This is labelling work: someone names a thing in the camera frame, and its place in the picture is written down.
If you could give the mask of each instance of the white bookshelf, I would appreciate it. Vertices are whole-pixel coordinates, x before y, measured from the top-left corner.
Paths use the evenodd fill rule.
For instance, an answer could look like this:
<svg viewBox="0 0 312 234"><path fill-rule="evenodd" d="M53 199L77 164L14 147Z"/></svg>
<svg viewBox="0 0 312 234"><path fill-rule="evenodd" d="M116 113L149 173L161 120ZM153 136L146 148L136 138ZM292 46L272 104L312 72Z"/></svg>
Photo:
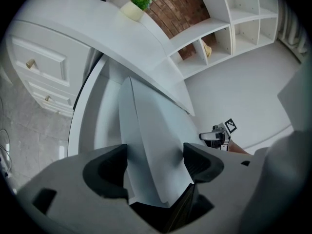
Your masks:
<svg viewBox="0 0 312 234"><path fill-rule="evenodd" d="M210 19L204 20L173 37L166 54L184 79L213 65L255 48L273 43L277 31L277 0L203 0ZM216 43L206 57L201 39L214 34ZM196 54L186 60L177 52L192 44Z"/></svg>

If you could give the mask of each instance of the white pot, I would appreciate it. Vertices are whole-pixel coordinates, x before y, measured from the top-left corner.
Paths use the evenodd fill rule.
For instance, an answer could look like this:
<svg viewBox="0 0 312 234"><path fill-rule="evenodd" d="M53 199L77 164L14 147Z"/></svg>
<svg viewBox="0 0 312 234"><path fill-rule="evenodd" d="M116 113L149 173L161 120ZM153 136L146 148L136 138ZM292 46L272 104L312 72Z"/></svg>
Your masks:
<svg viewBox="0 0 312 234"><path fill-rule="evenodd" d="M120 11L133 21L139 21L144 14L144 11L130 1L122 6Z"/></svg>

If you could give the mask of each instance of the drawer handle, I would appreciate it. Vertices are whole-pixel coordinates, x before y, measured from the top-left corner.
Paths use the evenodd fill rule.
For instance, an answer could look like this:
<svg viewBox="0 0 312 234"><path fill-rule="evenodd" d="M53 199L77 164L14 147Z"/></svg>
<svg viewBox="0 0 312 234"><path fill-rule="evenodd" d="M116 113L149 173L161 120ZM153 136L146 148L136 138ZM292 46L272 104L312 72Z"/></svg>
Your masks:
<svg viewBox="0 0 312 234"><path fill-rule="evenodd" d="M34 59L30 59L28 62L26 62L26 66L27 68L31 68L35 63Z"/></svg>

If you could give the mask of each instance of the gray floor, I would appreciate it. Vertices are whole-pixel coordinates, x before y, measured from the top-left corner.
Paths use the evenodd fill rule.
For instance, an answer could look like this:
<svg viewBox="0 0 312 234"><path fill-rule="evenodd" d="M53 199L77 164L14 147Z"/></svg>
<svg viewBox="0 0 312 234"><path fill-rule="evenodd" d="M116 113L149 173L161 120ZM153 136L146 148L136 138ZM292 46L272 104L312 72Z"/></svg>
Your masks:
<svg viewBox="0 0 312 234"><path fill-rule="evenodd" d="M12 177L9 184L18 190L65 151L71 118L47 111L28 93L18 79L14 84L0 78L3 124L10 138Z"/></svg>

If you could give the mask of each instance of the potted plant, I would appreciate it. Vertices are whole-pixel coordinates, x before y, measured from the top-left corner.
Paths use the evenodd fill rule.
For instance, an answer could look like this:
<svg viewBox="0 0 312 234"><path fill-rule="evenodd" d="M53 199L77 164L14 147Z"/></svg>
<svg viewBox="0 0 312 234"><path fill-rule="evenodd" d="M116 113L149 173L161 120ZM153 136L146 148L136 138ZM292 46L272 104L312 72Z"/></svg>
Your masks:
<svg viewBox="0 0 312 234"><path fill-rule="evenodd" d="M131 0L121 7L120 11L130 19L138 21L153 1L156 0Z"/></svg>

